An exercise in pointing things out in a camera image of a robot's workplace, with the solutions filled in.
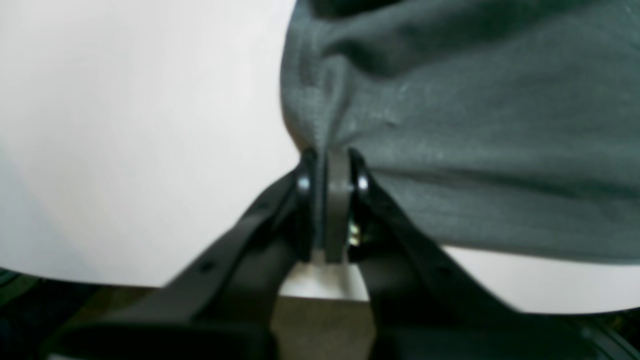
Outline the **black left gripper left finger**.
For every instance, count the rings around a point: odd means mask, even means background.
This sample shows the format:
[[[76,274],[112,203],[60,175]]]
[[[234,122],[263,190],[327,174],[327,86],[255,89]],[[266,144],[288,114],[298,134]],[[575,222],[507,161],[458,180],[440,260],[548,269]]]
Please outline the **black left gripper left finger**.
[[[311,259],[317,155],[270,185],[169,285],[126,309],[69,326],[50,360],[272,360],[281,284]]]

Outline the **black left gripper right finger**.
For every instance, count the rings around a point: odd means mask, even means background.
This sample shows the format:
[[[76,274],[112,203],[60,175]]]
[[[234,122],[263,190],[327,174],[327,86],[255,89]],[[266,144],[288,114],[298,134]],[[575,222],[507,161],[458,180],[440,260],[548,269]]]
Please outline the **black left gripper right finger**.
[[[423,234],[356,150],[327,153],[323,250],[355,264],[374,317],[371,360],[637,360],[598,319],[526,314]]]

